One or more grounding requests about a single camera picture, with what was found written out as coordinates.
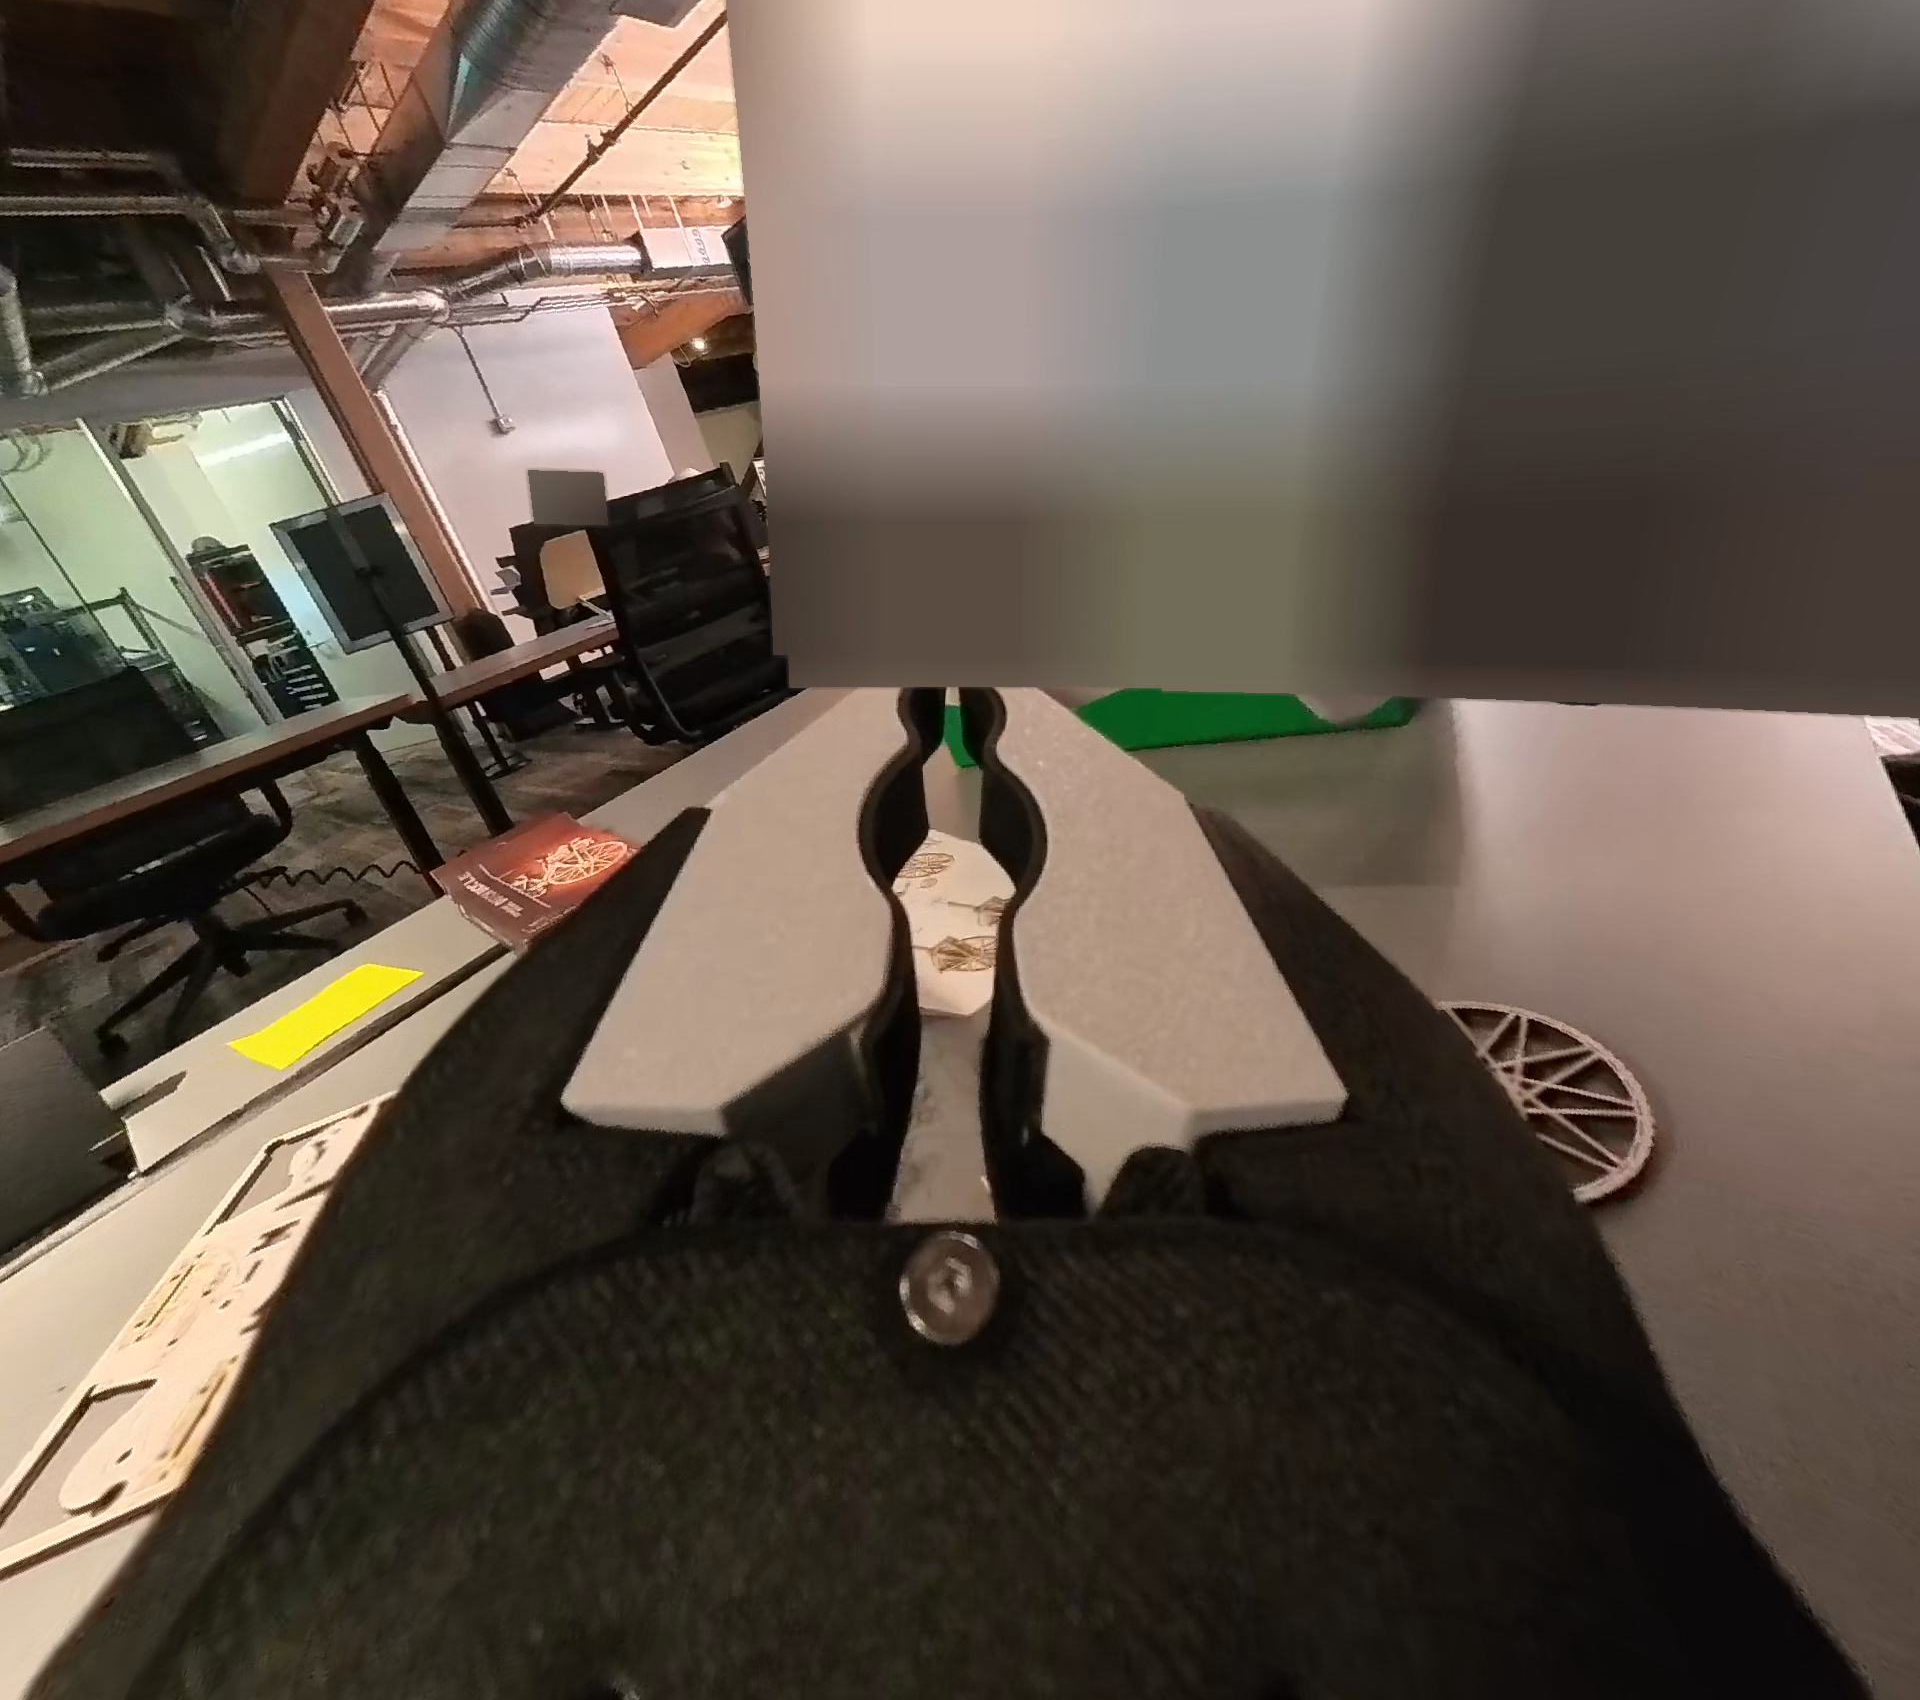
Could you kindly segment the red-brown model kit box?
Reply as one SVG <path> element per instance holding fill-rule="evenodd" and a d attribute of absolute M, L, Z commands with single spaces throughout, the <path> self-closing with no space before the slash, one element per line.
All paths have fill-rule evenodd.
<path fill-rule="evenodd" d="M 638 845 L 620 834 L 550 811 L 448 857 L 430 878 L 473 927 L 519 956 L 635 854 Z"/>

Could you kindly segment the black office chair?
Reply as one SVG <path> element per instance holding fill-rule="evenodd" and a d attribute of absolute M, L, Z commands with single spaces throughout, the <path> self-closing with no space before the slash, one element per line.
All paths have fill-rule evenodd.
<path fill-rule="evenodd" d="M 221 916 L 221 903 L 247 886 L 250 873 L 293 830 L 293 810 L 276 779 L 260 784 L 256 793 L 260 801 L 251 801 L 247 789 L 227 789 L 156 806 L 29 862 L 4 866 L 2 919 L 32 944 L 78 944 L 108 933 L 99 949 L 108 961 L 161 927 L 190 931 L 188 947 L 99 1022 L 94 1041 L 104 1059 L 126 1054 L 126 1022 L 158 999 L 171 997 L 161 1036 L 176 1043 L 220 974 L 245 975 L 258 952 L 333 952 L 336 944 L 310 931 L 310 922 L 366 922 L 366 910 L 348 895 L 286 912 L 264 906 L 245 922 Z"/>

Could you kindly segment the green plastic bin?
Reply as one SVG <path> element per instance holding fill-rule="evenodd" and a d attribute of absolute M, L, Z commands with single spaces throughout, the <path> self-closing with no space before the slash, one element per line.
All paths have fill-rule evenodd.
<path fill-rule="evenodd" d="M 1225 745 L 1407 726 L 1426 702 L 1385 698 L 1325 709 L 1291 694 L 1219 694 L 1124 688 L 1074 702 L 1076 716 L 1124 751 Z"/>

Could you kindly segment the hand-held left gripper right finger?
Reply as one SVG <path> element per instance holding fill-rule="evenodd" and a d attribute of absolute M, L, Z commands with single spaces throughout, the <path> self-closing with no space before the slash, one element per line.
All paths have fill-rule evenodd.
<path fill-rule="evenodd" d="M 977 840 L 1014 882 L 977 1117 L 996 1199 L 1103 1199 L 1141 1154 L 1337 1120 L 1348 1090 L 1167 779 L 1043 689 L 962 688 Z"/>

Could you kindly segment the black lounge chair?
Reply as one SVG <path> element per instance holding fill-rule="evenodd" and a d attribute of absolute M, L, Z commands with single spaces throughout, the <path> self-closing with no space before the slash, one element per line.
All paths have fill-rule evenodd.
<path fill-rule="evenodd" d="M 625 721 L 699 747 L 796 694 L 771 637 L 764 519 L 723 474 L 674 479 L 587 528 Z"/>

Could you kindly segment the yellow tape strip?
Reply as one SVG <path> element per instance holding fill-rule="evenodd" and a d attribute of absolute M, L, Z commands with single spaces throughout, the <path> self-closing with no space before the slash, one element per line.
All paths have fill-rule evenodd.
<path fill-rule="evenodd" d="M 362 961 L 264 1025 L 227 1040 L 241 1059 L 284 1071 L 416 986 L 419 967 Z"/>

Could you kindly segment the wooden parts sheet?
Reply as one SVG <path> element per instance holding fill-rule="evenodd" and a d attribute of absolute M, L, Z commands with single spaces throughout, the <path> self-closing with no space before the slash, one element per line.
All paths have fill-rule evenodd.
<path fill-rule="evenodd" d="M 276 1136 L 227 1185 L 4 1477 L 4 1578 L 158 1512 L 181 1488 L 305 1235 L 393 1098 Z"/>

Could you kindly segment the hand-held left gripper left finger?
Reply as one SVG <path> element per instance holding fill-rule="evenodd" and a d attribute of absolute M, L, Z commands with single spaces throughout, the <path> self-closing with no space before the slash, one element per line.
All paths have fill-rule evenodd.
<path fill-rule="evenodd" d="M 692 844 L 561 1091 L 599 1127 L 893 1176 L 920 1008 L 895 879 L 928 834 L 944 688 L 860 688 L 695 811 Z"/>

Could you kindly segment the beige chair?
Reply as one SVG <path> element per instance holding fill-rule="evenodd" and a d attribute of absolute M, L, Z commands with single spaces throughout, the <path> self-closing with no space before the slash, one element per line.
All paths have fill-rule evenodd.
<path fill-rule="evenodd" d="M 556 624 L 605 610 L 603 578 L 587 528 L 568 528 L 540 540 L 538 578 L 543 608 Z"/>

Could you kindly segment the metal shelf rack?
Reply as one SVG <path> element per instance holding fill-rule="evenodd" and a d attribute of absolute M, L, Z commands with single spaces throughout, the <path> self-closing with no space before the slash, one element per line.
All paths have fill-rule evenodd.
<path fill-rule="evenodd" d="M 279 716 L 291 719 L 340 702 L 276 584 L 247 545 L 197 536 L 185 565 Z"/>

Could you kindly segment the white instruction booklet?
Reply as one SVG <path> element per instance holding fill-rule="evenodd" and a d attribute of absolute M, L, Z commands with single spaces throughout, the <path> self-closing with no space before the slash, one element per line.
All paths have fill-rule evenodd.
<path fill-rule="evenodd" d="M 922 1015 L 969 1017 L 996 991 L 998 923 L 1014 882 L 982 844 L 937 828 L 892 882 Z"/>

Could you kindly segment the dark wooden desk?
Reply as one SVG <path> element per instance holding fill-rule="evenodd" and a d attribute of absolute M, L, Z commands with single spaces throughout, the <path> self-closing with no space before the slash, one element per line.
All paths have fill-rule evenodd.
<path fill-rule="evenodd" d="M 611 614 L 598 610 L 553 632 L 434 671 L 428 686 L 448 713 L 471 713 L 490 762 L 484 763 L 484 773 L 500 779 L 522 772 L 529 760 L 524 751 L 504 750 L 491 721 L 491 704 L 529 681 L 543 694 L 543 704 L 571 707 L 576 727 L 611 730 L 618 713 L 611 692 L 615 653 L 615 621 Z"/>
<path fill-rule="evenodd" d="M 141 765 L 95 789 L 4 819 L 4 925 L 29 941 L 53 941 L 40 919 L 16 903 L 9 892 L 13 873 L 23 882 L 37 882 L 37 868 L 50 854 L 138 823 L 158 811 L 225 793 L 264 791 L 284 775 L 299 773 L 340 750 L 351 751 L 358 760 L 368 787 L 416 870 L 421 876 L 437 871 L 448 855 L 374 745 L 371 733 L 396 721 L 443 711 L 443 704 L 431 702 L 419 689 L 351 698 L 297 713 L 250 735 Z"/>

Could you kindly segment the wooden spoked wheel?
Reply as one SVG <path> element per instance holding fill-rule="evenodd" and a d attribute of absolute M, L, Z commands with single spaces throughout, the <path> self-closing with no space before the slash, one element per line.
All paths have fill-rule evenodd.
<path fill-rule="evenodd" d="M 1573 1202 L 1595 1208 L 1646 1176 L 1657 1116 L 1637 1076 L 1600 1040 L 1545 1012 L 1440 999 L 1507 1103 L 1550 1154 Z"/>

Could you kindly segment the dark grey panel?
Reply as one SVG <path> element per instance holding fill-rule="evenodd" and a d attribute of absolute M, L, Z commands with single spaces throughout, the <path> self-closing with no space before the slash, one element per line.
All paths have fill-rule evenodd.
<path fill-rule="evenodd" d="M 29 1246 L 132 1179 L 126 1122 L 56 1033 L 2 1045 L 2 1254 Z"/>

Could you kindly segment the monitor on stand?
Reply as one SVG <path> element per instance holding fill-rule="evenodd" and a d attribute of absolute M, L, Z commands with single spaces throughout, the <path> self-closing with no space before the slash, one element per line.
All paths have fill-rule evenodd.
<path fill-rule="evenodd" d="M 374 491 L 276 517 L 269 531 L 342 651 L 396 649 L 414 681 L 410 709 L 434 730 L 487 836 L 507 834 L 513 819 L 440 689 L 442 671 L 417 647 L 421 632 L 451 624 L 454 606 L 391 498 Z"/>

